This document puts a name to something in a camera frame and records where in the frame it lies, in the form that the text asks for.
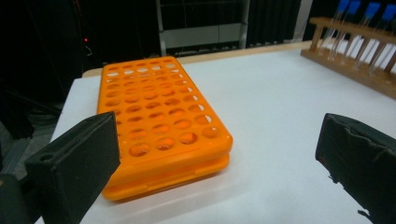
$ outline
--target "test tube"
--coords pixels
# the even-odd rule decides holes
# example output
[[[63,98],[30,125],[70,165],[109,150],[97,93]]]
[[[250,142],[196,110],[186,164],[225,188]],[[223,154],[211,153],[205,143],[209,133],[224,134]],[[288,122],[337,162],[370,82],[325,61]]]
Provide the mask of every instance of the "test tube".
[[[346,15],[342,22],[346,21],[353,21],[355,17],[356,11],[358,11],[359,6],[361,5],[360,0],[352,0],[350,2],[349,7],[346,11]],[[328,60],[334,61],[335,56],[337,55],[337,51],[340,48],[340,42],[344,39],[346,33],[345,32],[338,32],[337,36],[335,37],[334,44],[332,45],[332,49],[330,50]]]
[[[391,22],[392,27],[392,35],[396,34],[396,19],[393,19]],[[370,64],[369,68],[369,75],[375,76],[376,70],[381,67],[381,65],[388,60],[388,56],[394,52],[394,44],[389,44],[388,50],[385,51],[385,47],[383,46],[380,52],[378,52],[375,57],[373,58],[372,63]]]
[[[341,0],[338,4],[337,10],[332,16],[331,22],[340,21],[348,5],[349,5],[349,0]],[[318,50],[319,55],[323,54],[323,50],[326,49],[326,46],[329,44],[330,40],[332,39],[332,35],[334,34],[334,32],[335,30],[333,28],[327,29],[325,35],[323,36],[323,41],[321,42]]]
[[[371,19],[378,11],[380,4],[377,2],[369,3],[366,11],[364,12],[363,18],[359,22],[359,27],[364,28],[368,27],[370,24]],[[355,48],[358,46],[358,42],[361,39],[361,35],[354,35],[352,34],[349,38],[349,41],[346,44],[346,48],[344,50],[343,57],[341,59],[341,64],[345,64],[346,59],[352,55],[352,52],[355,51]]]
[[[396,5],[394,4],[389,4],[387,5],[387,7],[385,8],[385,11],[381,17],[381,19],[379,20],[378,24],[375,26],[375,31],[380,32],[380,31],[386,31],[387,27],[390,24],[390,21],[393,19],[393,16],[396,14]],[[368,42],[366,41],[366,43],[363,42],[363,44],[361,45],[361,49],[358,52],[358,55],[356,56],[356,62],[354,64],[354,68],[355,69],[359,69],[361,67],[361,65],[367,60],[367,58],[369,57],[369,55],[371,55],[372,51],[377,48],[377,46],[379,45],[379,41],[378,40],[374,40],[373,41],[373,45],[370,47],[369,50],[366,50],[367,46],[368,46]],[[384,46],[379,46],[380,49],[377,50],[377,52],[383,50]]]

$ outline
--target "white table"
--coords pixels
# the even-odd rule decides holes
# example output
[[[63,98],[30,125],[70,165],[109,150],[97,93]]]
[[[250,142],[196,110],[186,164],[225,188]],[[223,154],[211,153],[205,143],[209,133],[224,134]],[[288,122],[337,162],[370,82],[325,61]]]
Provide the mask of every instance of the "white table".
[[[233,135],[228,168],[135,201],[99,196],[82,223],[371,223],[315,150],[325,113],[396,137],[395,100],[299,49],[183,66]],[[53,139],[95,114],[99,80],[75,80]]]

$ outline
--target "black curtain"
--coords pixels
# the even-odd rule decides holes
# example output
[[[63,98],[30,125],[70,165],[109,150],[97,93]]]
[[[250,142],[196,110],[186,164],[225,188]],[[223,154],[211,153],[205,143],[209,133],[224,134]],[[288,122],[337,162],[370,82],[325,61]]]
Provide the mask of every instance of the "black curtain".
[[[247,48],[293,39],[301,0],[251,0]]]
[[[163,29],[183,29],[238,23],[241,0],[162,0]]]
[[[0,88],[0,121],[15,139],[31,137],[35,131],[21,104],[10,98],[2,88]]]
[[[0,7],[3,85],[40,102],[62,102],[83,71],[70,0],[15,0]]]
[[[361,0],[361,6],[359,7],[356,16],[354,17],[353,22],[359,23],[359,21],[361,20],[364,14],[365,9],[367,8],[370,2],[371,2],[370,0]],[[378,23],[387,4],[395,4],[395,0],[376,0],[376,2],[380,3],[381,7],[369,24],[372,27],[374,27]],[[333,1],[333,0],[314,0],[312,2],[303,40],[311,40],[316,29],[315,25],[309,23],[309,19],[312,17],[331,18],[337,9],[338,3],[339,1]]]
[[[160,55],[155,1],[77,0],[81,30],[96,67]]]

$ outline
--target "wooden test tube rack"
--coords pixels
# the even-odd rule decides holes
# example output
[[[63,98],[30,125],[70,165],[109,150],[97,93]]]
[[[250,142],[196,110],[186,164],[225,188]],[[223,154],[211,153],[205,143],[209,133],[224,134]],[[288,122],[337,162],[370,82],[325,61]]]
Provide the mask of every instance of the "wooden test tube rack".
[[[396,75],[391,72],[391,69],[396,63],[396,53],[392,55],[385,69],[379,68],[375,71],[375,76],[370,76],[369,74],[369,67],[372,62],[362,63],[359,69],[357,69],[354,68],[355,59],[353,58],[345,58],[344,62],[341,63],[343,54],[340,52],[337,53],[334,60],[328,60],[330,53],[329,49],[324,49],[321,54],[318,53],[318,42],[325,27],[333,28],[338,32],[345,32],[350,35],[361,35],[364,37],[360,51],[365,48],[364,46],[368,45],[371,39],[379,41],[378,49],[387,44],[396,44],[396,37],[394,35],[391,35],[389,32],[376,32],[370,27],[362,28],[353,23],[332,21],[329,18],[311,18],[310,22],[317,27],[310,48],[303,49],[301,51],[302,56],[396,99]],[[376,50],[375,55],[381,53],[379,51],[380,50]]]

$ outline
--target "rack hole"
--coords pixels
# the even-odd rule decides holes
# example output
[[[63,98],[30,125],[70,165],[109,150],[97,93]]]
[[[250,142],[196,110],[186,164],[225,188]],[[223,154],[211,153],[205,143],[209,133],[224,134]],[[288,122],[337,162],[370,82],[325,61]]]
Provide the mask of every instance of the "rack hole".
[[[163,113],[153,113],[153,114],[150,114],[148,117],[151,118],[151,119],[154,119],[154,120],[162,120],[162,119],[165,118],[165,114],[163,114]]]
[[[134,76],[127,76],[127,77],[125,77],[124,79],[125,79],[125,80],[133,80],[133,79],[134,79]]]
[[[108,94],[106,94],[106,97],[112,98],[112,97],[116,97],[116,96],[119,96],[119,95],[121,95],[120,91],[111,91]]]
[[[183,98],[185,102],[195,102],[198,101],[198,97],[196,95],[188,95]]]
[[[212,118],[210,118],[208,115],[201,115],[195,118],[195,122],[199,124],[209,124],[212,122]]]
[[[204,106],[203,105],[191,105],[189,107],[189,110],[191,112],[199,113],[199,112],[204,111]]]
[[[110,83],[110,82],[116,82],[118,80],[119,80],[118,78],[109,78],[109,79],[106,79],[106,82]]]
[[[171,96],[171,95],[174,95],[174,94],[175,94],[174,91],[166,90],[166,91],[163,91],[162,96]]]
[[[183,75],[178,74],[178,75],[172,75],[172,78],[176,79],[176,78],[183,78]]]
[[[187,84],[187,81],[186,80],[180,80],[180,81],[177,81],[177,82],[175,82],[178,86],[182,86],[182,85],[186,85]]]
[[[198,136],[195,133],[183,133],[180,136],[180,142],[185,145],[190,145],[198,140]]]
[[[147,135],[147,131],[144,129],[134,129],[130,132],[129,137],[133,140],[142,139]]]
[[[141,123],[143,123],[144,120],[142,117],[133,117],[133,118],[128,119],[128,121],[132,124],[141,124]]]
[[[134,157],[141,157],[149,153],[148,144],[136,144],[131,146],[130,153]]]
[[[158,103],[158,102],[153,102],[153,103],[149,103],[148,105],[146,105],[146,108],[147,109],[154,109],[154,108],[156,108],[156,107],[158,107],[158,106],[160,106],[161,104],[160,103]]]
[[[157,98],[157,93],[155,93],[155,92],[152,92],[152,93],[149,93],[149,94],[147,94],[147,95],[145,95],[145,99],[146,100],[153,100],[153,99],[155,99],[155,98]]]
[[[125,70],[124,74],[125,75],[131,75],[134,71],[133,70]]]
[[[202,135],[207,138],[216,138],[219,135],[219,130],[215,127],[208,127],[202,130]]]
[[[111,84],[111,85],[108,85],[107,86],[107,88],[109,89],[109,90],[115,90],[115,89],[118,89],[118,88],[120,88],[121,86],[119,85],[119,84]]]
[[[180,101],[178,99],[175,99],[175,98],[165,101],[166,105],[178,105],[178,103],[180,103]]]
[[[114,99],[114,100],[111,100],[111,101],[107,101],[105,103],[105,105],[106,106],[116,106],[116,105],[119,105],[120,103],[121,103],[120,99]]]
[[[158,124],[152,127],[152,131],[156,134],[166,133],[170,130],[170,127],[166,124]]]
[[[139,101],[139,97],[137,97],[137,96],[131,96],[131,97],[125,98],[125,102],[128,104],[133,104],[133,103],[136,103],[137,101]]]
[[[171,86],[172,86],[172,84],[170,84],[170,83],[162,83],[162,84],[160,85],[160,87],[163,88],[163,89],[170,88]]]
[[[192,92],[192,88],[190,87],[183,87],[179,90],[181,93],[189,93]]]
[[[154,86],[145,86],[143,87],[143,91],[153,91],[155,89]]]
[[[116,76],[118,76],[118,75],[119,75],[118,72],[107,73],[107,76],[108,76],[108,77],[116,77]]]
[[[134,113],[134,112],[137,112],[137,111],[139,111],[141,109],[142,109],[142,107],[140,107],[139,105],[133,105],[133,106],[128,107],[126,109],[126,112],[127,113]]]
[[[145,68],[145,67],[143,67],[143,68],[139,68],[139,69],[137,69],[137,71],[138,71],[138,72],[141,72],[141,73],[144,73],[144,72],[147,72],[147,71],[148,71],[148,69],[147,69],[147,68]]]
[[[163,74],[163,71],[153,72],[154,76],[159,76],[159,75],[162,75],[162,74]]]
[[[157,77],[156,79],[159,80],[159,81],[165,81],[168,78],[167,77]]]
[[[150,79],[150,78],[144,78],[144,79],[141,80],[141,82],[142,82],[142,83],[150,83],[150,82],[152,82],[152,79]]]
[[[175,121],[174,125],[178,129],[187,129],[188,127],[191,126],[191,122],[187,119],[180,119]]]
[[[131,87],[131,86],[133,86],[134,85],[134,82],[133,81],[129,81],[129,82],[126,82],[125,84],[124,84],[124,87]]]
[[[157,141],[156,148],[159,150],[168,150],[173,147],[175,140],[172,138],[162,138]]]
[[[138,92],[138,89],[131,88],[131,89],[126,90],[125,94],[134,94],[134,93],[137,93],[137,92]]]
[[[175,116],[175,117],[180,117],[184,114],[184,110],[180,108],[175,108],[169,111],[169,115]]]

